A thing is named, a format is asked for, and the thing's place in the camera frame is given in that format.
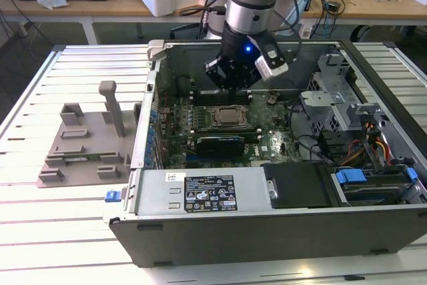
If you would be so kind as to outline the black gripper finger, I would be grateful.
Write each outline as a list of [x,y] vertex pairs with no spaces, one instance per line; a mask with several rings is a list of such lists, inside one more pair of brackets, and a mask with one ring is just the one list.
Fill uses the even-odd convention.
[[205,74],[210,80],[216,85],[216,87],[228,95],[228,100],[231,101],[234,98],[234,87],[232,85],[231,78],[225,73],[219,63],[218,59],[211,62],[204,63]]

